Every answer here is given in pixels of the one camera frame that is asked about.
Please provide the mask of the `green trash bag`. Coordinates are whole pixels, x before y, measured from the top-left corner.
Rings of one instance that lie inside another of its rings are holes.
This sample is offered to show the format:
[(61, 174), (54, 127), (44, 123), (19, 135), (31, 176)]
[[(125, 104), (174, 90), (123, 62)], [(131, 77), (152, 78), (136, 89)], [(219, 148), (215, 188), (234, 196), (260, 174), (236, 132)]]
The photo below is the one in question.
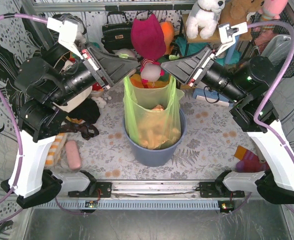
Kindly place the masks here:
[(182, 137), (180, 100), (184, 92), (171, 77), (160, 88), (138, 88), (129, 77), (124, 83), (124, 122), (129, 138), (142, 148), (166, 149)]

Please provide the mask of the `blue trash bin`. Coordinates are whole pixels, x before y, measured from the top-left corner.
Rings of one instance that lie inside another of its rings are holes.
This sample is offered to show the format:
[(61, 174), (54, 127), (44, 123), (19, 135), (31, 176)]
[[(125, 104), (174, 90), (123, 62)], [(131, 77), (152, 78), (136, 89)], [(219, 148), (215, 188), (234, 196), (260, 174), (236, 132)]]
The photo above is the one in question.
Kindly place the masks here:
[(177, 147), (183, 141), (187, 132), (187, 120), (184, 111), (179, 109), (181, 137), (172, 146), (164, 149), (147, 149), (139, 146), (131, 140), (126, 130), (126, 121), (123, 118), (122, 128), (124, 130), (127, 140), (129, 140), (129, 146), (135, 159), (142, 165), (147, 167), (161, 167), (164, 166), (174, 155)]

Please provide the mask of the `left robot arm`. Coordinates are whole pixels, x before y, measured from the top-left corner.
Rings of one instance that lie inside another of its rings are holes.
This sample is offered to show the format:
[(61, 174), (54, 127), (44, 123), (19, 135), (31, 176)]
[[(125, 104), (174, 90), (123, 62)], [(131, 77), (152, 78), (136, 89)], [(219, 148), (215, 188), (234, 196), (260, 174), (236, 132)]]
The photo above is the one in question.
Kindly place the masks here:
[(84, 44), (79, 58), (63, 72), (40, 57), (26, 60), (15, 85), (29, 96), (18, 118), (19, 148), (11, 177), (1, 188), (17, 196), (17, 204), (28, 209), (53, 200), (59, 193), (69, 197), (99, 194), (97, 180), (89, 172), (55, 173), (45, 169), (50, 147), (59, 133), (81, 132), (88, 138), (98, 130), (89, 123), (67, 121), (98, 83), (108, 90), (139, 66), (133, 57), (104, 53), (92, 43)]

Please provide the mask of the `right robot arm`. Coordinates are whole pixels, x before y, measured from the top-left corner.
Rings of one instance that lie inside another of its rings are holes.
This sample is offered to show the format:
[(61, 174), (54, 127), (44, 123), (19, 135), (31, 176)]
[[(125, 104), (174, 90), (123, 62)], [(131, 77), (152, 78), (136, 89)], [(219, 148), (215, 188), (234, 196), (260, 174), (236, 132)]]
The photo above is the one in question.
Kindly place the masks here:
[(267, 57), (254, 56), (230, 73), (216, 62), (216, 54), (210, 47), (204, 47), (198, 53), (160, 66), (182, 84), (204, 83), (233, 102), (233, 120), (253, 140), (269, 168), (254, 173), (226, 170), (211, 188), (202, 186), (200, 191), (222, 197), (252, 192), (271, 204), (294, 204), (294, 152), (269, 100), (276, 77), (273, 64)]

